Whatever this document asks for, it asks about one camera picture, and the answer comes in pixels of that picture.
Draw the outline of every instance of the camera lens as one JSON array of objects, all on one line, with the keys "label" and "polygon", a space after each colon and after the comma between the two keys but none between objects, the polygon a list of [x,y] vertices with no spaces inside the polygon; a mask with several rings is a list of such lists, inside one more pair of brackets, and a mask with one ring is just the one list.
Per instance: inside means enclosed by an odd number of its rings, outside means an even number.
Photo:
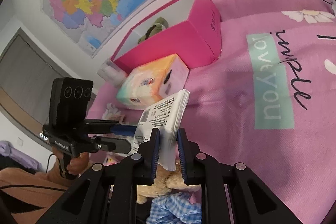
[{"label": "camera lens", "polygon": [[74,94],[73,94],[74,97],[75,97],[76,99],[79,99],[79,98],[82,97],[82,94],[83,94],[83,88],[82,88],[81,86],[76,87],[75,92],[74,92]]},{"label": "camera lens", "polygon": [[91,90],[90,90],[90,88],[87,88],[87,89],[84,91],[84,96],[87,98],[87,97],[90,96],[90,94],[91,94]]},{"label": "camera lens", "polygon": [[68,87],[64,90],[64,97],[65,97],[65,98],[69,98],[69,97],[71,96],[71,93],[72,93],[72,88],[68,86]]}]

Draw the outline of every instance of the green plush toy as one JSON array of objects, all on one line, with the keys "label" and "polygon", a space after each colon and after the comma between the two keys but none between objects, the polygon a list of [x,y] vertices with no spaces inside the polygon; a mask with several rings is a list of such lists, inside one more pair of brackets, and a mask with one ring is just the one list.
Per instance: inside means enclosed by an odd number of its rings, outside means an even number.
[{"label": "green plush toy", "polygon": [[159,17],[155,20],[154,24],[148,29],[146,34],[138,40],[138,44],[144,42],[146,39],[156,35],[157,33],[167,29],[169,27],[167,20],[163,17]]}]

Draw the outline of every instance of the tissue package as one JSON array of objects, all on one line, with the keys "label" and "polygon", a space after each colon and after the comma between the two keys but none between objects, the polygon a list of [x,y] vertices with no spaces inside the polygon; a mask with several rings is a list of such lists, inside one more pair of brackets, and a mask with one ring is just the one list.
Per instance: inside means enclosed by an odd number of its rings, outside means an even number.
[{"label": "tissue package", "polygon": [[117,93],[129,109],[145,109],[182,90],[189,69],[177,54],[152,61],[132,70]]}]

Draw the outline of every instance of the green rectangle print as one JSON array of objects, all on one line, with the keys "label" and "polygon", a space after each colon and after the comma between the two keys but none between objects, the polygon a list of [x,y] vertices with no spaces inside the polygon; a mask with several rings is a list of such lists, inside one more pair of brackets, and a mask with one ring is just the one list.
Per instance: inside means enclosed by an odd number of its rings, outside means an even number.
[{"label": "green rectangle print", "polygon": [[253,68],[255,129],[294,128],[286,68],[269,33],[246,36]]}]

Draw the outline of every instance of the black handle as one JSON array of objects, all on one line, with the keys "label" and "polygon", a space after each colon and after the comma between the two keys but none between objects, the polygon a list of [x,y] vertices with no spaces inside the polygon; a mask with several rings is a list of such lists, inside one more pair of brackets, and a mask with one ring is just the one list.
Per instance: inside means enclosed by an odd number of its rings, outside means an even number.
[{"label": "black handle", "polygon": [[63,158],[59,159],[59,172],[61,177],[66,178],[68,180],[74,180],[77,178],[75,175],[71,175],[68,172],[67,166],[70,164],[71,156],[63,153]]}]

